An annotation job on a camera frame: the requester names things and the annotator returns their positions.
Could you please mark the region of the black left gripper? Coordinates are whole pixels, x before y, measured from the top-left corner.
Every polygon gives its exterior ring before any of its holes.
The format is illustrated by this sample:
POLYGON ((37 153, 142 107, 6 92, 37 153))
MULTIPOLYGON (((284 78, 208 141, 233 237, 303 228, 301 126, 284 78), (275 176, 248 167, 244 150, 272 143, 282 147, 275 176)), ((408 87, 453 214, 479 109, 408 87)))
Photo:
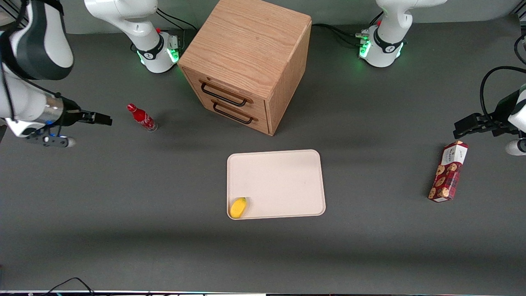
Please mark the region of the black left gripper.
MULTIPOLYGON (((509 123, 508 118, 511 112, 514 110, 519 97, 519 91, 515 91, 512 94, 501 99, 494 112, 490 113, 494 123, 500 127, 500 129, 492 130, 493 136, 500 136, 503 134, 518 135, 519 130, 509 123)), ((481 113, 472 113, 464 118, 468 124, 455 123, 454 127, 454 138, 461 139, 462 137, 475 133, 485 133, 490 131, 490 127, 485 125, 488 122, 486 116, 481 113)))

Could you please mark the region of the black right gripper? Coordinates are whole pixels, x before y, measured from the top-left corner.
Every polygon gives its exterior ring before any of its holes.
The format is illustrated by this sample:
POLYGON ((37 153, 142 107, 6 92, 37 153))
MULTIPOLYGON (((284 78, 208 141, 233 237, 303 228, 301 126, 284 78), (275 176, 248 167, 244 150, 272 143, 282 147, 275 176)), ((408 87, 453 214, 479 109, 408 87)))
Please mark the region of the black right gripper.
POLYGON ((71 126, 81 119, 87 124, 112 125, 113 123, 111 118, 102 113, 82 111, 81 107, 72 100, 62 100, 62 102, 62 126, 71 126))

